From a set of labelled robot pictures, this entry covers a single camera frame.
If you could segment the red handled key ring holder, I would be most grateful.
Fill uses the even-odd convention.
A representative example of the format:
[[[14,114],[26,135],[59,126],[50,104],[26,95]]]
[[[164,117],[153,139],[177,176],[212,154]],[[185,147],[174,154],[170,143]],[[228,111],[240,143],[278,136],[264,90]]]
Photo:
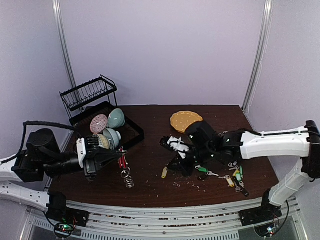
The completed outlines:
[[[129,167],[128,162],[127,162],[127,168],[126,169],[120,168],[120,176],[123,179],[126,188],[131,189],[131,188],[133,188],[135,186],[133,177],[131,175],[131,169]]]

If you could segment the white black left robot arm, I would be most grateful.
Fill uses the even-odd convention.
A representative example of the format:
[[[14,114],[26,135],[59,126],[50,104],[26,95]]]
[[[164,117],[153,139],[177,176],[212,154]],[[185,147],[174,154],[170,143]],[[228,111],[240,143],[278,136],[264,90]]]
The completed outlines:
[[[33,191],[14,183],[41,182],[44,176],[53,179],[80,172],[88,181],[93,181],[99,170],[125,156],[127,151],[101,147],[96,135],[83,137],[78,129],[69,125],[46,121],[23,123],[24,129],[28,126],[41,129],[29,136],[24,131],[18,152],[0,161],[0,182],[4,188],[1,197],[41,210],[48,219],[72,227],[86,227],[89,212],[67,207],[63,193]],[[52,127],[77,133],[76,152],[60,151]]]

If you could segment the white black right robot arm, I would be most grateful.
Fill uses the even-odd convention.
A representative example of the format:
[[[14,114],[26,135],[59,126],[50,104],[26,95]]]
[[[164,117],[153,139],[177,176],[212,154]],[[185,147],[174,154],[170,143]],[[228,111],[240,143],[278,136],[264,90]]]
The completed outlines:
[[[217,133],[203,120],[192,123],[185,134],[191,143],[174,136],[160,140],[162,147],[177,153],[168,169],[185,177],[191,176],[196,166],[209,161],[229,164],[259,157],[299,157],[285,178],[264,192],[259,207],[239,212],[243,226],[281,217],[281,206],[304,184],[320,177],[320,131],[313,120],[289,130],[256,132],[243,128],[223,133]]]

